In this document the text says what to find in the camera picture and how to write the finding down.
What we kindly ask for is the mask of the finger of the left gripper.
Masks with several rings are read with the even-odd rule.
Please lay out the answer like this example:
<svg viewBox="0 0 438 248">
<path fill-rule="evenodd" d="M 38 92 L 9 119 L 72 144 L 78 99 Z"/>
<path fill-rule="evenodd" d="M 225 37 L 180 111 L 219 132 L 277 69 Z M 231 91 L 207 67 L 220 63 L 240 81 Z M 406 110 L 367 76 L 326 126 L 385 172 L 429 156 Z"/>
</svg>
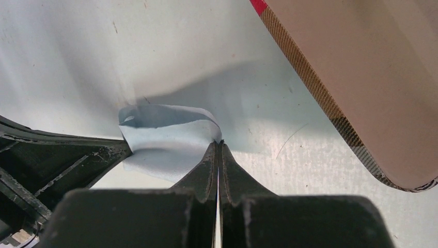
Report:
<svg viewBox="0 0 438 248">
<path fill-rule="evenodd" d="M 89 189 L 132 153 L 124 140 L 33 130 L 1 117 L 1 214 L 46 222 L 63 196 Z"/>
</svg>

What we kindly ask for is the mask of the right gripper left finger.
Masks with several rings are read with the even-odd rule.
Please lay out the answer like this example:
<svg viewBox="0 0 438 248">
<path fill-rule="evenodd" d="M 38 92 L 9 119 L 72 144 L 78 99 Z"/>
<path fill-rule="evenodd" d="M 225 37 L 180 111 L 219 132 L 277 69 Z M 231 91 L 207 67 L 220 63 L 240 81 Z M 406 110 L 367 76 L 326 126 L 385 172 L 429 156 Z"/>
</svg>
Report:
<svg viewBox="0 0 438 248">
<path fill-rule="evenodd" d="M 73 190 L 38 247 L 214 247 L 218 144 L 169 189 Z"/>
</svg>

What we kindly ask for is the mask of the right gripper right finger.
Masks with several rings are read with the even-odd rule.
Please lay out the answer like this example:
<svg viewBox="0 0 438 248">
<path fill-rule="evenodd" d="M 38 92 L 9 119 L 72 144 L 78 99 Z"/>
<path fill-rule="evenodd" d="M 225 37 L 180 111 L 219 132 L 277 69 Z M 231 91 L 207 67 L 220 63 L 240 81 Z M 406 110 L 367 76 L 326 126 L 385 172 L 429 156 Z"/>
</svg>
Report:
<svg viewBox="0 0 438 248">
<path fill-rule="evenodd" d="M 279 196 L 221 142 L 219 197 L 223 247 L 393 247 L 376 206 L 359 195 Z"/>
</svg>

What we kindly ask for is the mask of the blue cleaning cloth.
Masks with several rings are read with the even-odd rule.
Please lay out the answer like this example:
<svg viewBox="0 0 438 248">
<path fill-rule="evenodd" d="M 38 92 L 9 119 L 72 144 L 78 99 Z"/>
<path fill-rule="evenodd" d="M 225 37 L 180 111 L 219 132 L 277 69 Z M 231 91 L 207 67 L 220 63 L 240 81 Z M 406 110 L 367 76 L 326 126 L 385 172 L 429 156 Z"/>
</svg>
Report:
<svg viewBox="0 0 438 248">
<path fill-rule="evenodd" d="M 118 117 L 132 151 L 124 168 L 170 182 L 179 181 L 201 161 L 212 142 L 222 139 L 216 119 L 202 108 L 129 105 Z"/>
</svg>

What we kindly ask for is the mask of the plaid brown glasses case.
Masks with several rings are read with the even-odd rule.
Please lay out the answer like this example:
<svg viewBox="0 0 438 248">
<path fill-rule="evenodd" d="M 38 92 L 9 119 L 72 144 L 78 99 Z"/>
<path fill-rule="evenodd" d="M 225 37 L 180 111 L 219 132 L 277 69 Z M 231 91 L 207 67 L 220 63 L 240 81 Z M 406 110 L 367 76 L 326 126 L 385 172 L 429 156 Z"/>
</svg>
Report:
<svg viewBox="0 0 438 248">
<path fill-rule="evenodd" d="M 366 169 L 437 186 L 437 1 L 252 1 Z"/>
</svg>

